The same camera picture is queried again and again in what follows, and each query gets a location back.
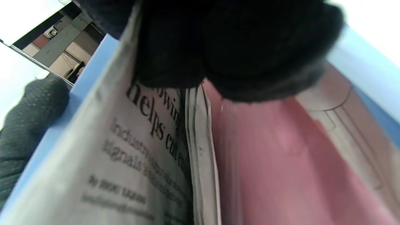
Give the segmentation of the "person's left hand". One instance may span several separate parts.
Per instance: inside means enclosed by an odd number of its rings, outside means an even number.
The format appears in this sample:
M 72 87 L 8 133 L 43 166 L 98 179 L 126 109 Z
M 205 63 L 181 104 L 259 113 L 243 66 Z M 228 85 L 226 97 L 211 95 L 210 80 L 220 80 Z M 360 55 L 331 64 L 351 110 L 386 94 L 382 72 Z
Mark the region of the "person's left hand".
M 6 115 L 0 139 L 0 206 L 4 207 L 42 137 L 65 112 L 68 85 L 59 78 L 27 84 Z

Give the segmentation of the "person's right hand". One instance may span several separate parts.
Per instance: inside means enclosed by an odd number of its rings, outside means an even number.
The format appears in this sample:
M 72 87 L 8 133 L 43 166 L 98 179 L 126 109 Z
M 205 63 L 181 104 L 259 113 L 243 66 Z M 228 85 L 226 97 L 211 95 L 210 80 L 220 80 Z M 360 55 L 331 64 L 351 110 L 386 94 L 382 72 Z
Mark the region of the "person's right hand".
M 207 78 L 234 102 L 292 97 L 323 76 L 343 27 L 324 0 L 145 0 L 134 78 L 179 89 Z

